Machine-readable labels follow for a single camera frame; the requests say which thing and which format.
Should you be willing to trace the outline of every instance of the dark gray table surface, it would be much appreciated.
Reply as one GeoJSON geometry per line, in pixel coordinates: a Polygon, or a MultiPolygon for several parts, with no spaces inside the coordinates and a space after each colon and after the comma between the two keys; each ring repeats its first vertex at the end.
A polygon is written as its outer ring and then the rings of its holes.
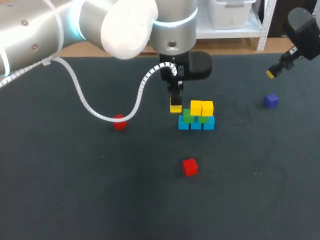
{"type": "MultiPolygon", "coordinates": [[[[320,239],[320,60],[269,80],[278,55],[214,56],[183,106],[213,100],[214,131],[179,131],[155,74],[125,132],[95,118],[57,62],[0,90],[1,240],[320,239]],[[262,106],[266,94],[277,108],[262,106]],[[198,175],[182,161],[196,158],[198,175]]],[[[89,104],[128,114],[155,57],[68,58],[89,104]]]]}

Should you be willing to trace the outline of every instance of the white shelf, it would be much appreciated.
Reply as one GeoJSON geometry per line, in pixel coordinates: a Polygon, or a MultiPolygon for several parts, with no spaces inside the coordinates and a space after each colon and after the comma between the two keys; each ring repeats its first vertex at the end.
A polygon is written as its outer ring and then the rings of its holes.
{"type": "Polygon", "coordinates": [[[244,28],[218,30],[213,29],[208,8],[204,1],[199,1],[197,14],[197,39],[231,39],[231,38],[259,38],[262,33],[262,24],[251,8],[244,28]]]}

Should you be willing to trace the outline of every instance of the stacked blocks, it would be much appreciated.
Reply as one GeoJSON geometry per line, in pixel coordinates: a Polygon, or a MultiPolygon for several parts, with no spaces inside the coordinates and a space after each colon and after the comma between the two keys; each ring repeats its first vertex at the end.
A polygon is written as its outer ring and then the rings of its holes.
{"type": "Polygon", "coordinates": [[[198,116],[194,117],[194,122],[191,123],[191,129],[193,130],[201,130],[201,122],[198,122],[198,116]]]}
{"type": "Polygon", "coordinates": [[[185,124],[193,124],[195,117],[191,115],[190,109],[183,109],[183,122],[185,124]]]}
{"type": "Polygon", "coordinates": [[[274,93],[264,97],[263,104],[268,108],[275,108],[279,104],[279,98],[274,93]]]}
{"type": "Polygon", "coordinates": [[[189,123],[184,123],[184,116],[179,116],[179,123],[178,123],[179,130],[189,130],[189,123]]]}
{"type": "Polygon", "coordinates": [[[184,109],[179,116],[180,130],[214,130],[215,117],[213,101],[191,101],[190,109],[184,109]]]}

